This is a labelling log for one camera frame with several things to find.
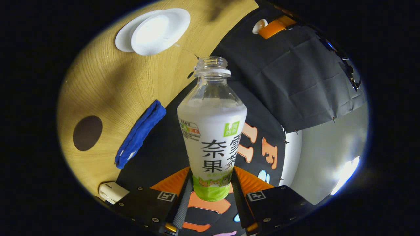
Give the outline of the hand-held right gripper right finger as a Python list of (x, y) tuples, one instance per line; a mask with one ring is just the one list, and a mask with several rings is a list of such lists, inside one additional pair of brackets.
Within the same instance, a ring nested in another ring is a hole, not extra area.
[(312, 204), (290, 187), (274, 187), (239, 167), (231, 184), (246, 235), (274, 235), (312, 212)]

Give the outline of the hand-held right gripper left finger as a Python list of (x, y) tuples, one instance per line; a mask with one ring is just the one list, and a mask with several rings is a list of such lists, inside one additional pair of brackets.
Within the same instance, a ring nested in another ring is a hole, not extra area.
[(178, 235), (192, 188), (192, 172), (186, 167), (149, 188), (129, 192), (115, 203), (115, 213), (154, 235)]

